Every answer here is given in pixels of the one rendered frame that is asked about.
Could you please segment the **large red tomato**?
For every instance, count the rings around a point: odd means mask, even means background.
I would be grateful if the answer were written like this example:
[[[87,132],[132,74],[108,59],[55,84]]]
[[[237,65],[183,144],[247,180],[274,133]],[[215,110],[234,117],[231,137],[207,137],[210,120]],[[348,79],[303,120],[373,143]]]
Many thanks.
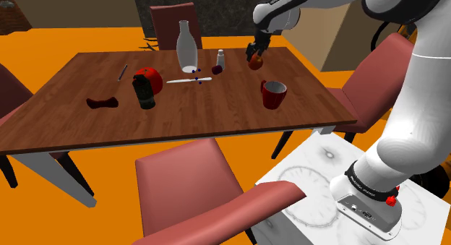
[[[157,70],[152,67],[145,67],[138,70],[136,75],[144,75],[149,81],[153,89],[153,94],[157,95],[163,89],[163,78]]]

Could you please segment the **brown cabinet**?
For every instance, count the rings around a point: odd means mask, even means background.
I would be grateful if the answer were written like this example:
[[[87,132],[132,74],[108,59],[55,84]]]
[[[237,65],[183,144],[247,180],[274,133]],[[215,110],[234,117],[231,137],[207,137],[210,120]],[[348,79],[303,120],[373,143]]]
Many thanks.
[[[0,0],[0,35],[26,32],[32,25],[15,0]]]

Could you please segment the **white marble robot stand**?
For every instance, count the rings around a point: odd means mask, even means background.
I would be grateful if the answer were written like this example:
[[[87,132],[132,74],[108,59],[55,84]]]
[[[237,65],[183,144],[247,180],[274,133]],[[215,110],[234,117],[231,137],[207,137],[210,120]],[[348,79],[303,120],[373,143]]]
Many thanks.
[[[265,174],[260,182],[289,181],[306,196],[253,226],[259,245],[451,245],[450,205],[411,180],[400,185],[402,226],[390,241],[338,211],[330,181],[362,153],[336,134],[315,132]]]

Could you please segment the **red orange apple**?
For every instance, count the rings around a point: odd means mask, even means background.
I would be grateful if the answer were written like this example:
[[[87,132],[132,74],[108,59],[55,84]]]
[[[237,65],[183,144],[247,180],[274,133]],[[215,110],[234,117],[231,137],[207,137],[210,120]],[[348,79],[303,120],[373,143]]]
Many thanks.
[[[263,58],[261,56],[259,56],[257,53],[255,53],[250,61],[248,62],[248,67],[251,70],[258,70],[262,67],[263,65]]]

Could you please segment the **dark green bottle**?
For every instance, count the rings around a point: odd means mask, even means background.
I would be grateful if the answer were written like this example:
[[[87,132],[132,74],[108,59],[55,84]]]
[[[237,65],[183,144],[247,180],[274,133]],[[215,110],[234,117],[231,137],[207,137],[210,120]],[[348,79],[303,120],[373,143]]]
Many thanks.
[[[155,107],[155,99],[150,81],[143,75],[133,76],[132,86],[142,109]]]

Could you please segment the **white knife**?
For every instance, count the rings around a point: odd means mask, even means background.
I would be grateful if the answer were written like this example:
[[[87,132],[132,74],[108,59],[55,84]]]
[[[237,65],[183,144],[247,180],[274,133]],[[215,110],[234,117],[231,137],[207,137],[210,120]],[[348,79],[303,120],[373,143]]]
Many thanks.
[[[167,81],[167,84],[171,84],[171,83],[182,83],[182,82],[202,82],[202,81],[210,81],[212,80],[212,77],[195,77],[194,79],[175,79],[175,80],[170,80]]]

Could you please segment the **dark red bow-shaped thing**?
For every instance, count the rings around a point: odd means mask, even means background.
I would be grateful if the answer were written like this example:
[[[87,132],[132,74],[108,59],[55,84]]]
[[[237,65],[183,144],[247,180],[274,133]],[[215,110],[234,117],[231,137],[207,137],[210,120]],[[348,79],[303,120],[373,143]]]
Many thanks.
[[[119,102],[115,97],[111,97],[107,100],[93,100],[93,99],[87,98],[86,103],[91,109],[117,108],[119,106]]]

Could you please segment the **clear glass bottle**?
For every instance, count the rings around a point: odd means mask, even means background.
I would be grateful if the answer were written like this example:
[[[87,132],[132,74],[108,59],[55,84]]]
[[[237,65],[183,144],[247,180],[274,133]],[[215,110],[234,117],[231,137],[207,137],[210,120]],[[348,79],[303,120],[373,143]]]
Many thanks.
[[[176,52],[182,72],[192,73],[197,71],[197,44],[190,33],[188,20],[179,21]]]

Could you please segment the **red mug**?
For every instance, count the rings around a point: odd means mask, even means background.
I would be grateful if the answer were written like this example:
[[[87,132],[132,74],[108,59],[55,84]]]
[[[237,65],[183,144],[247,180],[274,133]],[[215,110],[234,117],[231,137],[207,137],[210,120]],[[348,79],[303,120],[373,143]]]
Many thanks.
[[[262,93],[262,102],[264,107],[270,110],[275,110],[283,102],[287,93],[287,87],[279,81],[262,80],[260,84],[260,91]]]

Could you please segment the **wooden table with white legs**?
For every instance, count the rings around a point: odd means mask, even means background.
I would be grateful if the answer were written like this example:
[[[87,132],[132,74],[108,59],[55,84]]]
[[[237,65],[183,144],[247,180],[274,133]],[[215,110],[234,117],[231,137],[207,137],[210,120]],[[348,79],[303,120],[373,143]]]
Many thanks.
[[[9,155],[87,207],[95,198],[50,153],[174,140],[297,129],[330,133],[354,117],[287,49],[265,52],[261,69],[248,68],[244,50],[225,51],[225,71],[212,75],[214,49],[198,52],[200,71],[184,73],[175,51],[78,53],[0,126],[0,155]],[[124,68],[121,78],[117,79]],[[157,70],[163,89],[155,107],[142,109],[132,86],[135,73]],[[175,79],[210,81],[167,84]],[[264,107],[262,80],[287,93],[275,110]],[[86,99],[115,97],[117,108],[91,109]]]

